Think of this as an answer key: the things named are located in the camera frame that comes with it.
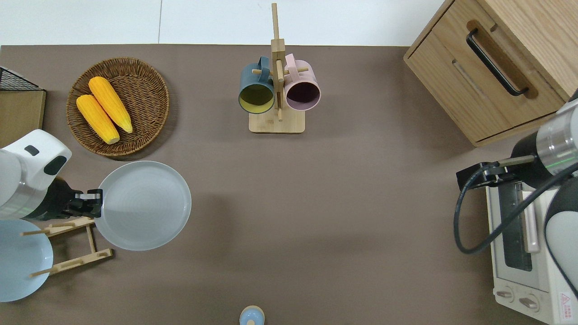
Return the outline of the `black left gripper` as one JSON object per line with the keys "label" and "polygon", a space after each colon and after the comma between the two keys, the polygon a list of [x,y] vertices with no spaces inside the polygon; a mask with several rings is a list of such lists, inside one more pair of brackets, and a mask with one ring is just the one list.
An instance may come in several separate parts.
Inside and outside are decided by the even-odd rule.
{"label": "black left gripper", "polygon": [[103,189],[72,189],[64,179],[56,177],[49,186],[41,206],[41,221],[85,216],[100,218],[103,210]]}

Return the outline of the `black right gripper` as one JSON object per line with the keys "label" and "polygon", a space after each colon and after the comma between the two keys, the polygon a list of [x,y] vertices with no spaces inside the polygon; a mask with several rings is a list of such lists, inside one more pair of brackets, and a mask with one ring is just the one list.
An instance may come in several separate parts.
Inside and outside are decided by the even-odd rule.
{"label": "black right gripper", "polygon": [[488,166],[487,170],[469,183],[469,190],[486,186],[502,187],[518,182],[526,183],[534,189],[538,189],[544,185],[553,177],[553,174],[546,169],[537,154],[536,139],[537,135],[528,135],[522,138],[515,144],[509,157],[511,159],[524,156],[534,156],[534,160],[525,164],[510,165],[508,167],[508,172],[504,176],[501,176],[501,178],[490,177],[490,175],[493,175],[496,172],[499,173],[498,169],[500,169],[500,166],[496,161],[479,162],[456,172],[457,184],[460,191],[466,187],[468,178],[473,175],[473,173],[486,166]]}

